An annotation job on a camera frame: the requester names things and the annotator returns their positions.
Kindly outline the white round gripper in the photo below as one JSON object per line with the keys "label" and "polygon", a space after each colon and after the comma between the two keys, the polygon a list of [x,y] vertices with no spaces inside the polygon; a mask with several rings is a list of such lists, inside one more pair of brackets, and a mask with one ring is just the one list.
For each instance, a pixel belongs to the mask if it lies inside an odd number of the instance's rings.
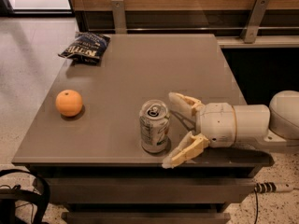
{"label": "white round gripper", "polygon": [[175,168],[199,156],[208,146],[230,147],[235,142],[236,118],[231,105],[204,105],[194,97],[177,92],[170,92],[168,97],[175,111],[188,119],[196,117],[196,131],[199,134],[188,132],[178,146],[163,159],[164,169]]}

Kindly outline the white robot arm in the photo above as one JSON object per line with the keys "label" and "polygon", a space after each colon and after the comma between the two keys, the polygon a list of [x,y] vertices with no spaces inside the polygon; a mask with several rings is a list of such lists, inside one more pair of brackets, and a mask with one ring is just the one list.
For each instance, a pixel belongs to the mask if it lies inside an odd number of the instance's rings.
{"label": "white robot arm", "polygon": [[266,151],[288,150],[299,142],[299,94],[281,91],[269,105],[203,104],[200,100],[171,92],[174,114],[193,128],[164,158],[164,169],[175,168],[201,155],[208,147],[250,144]]}

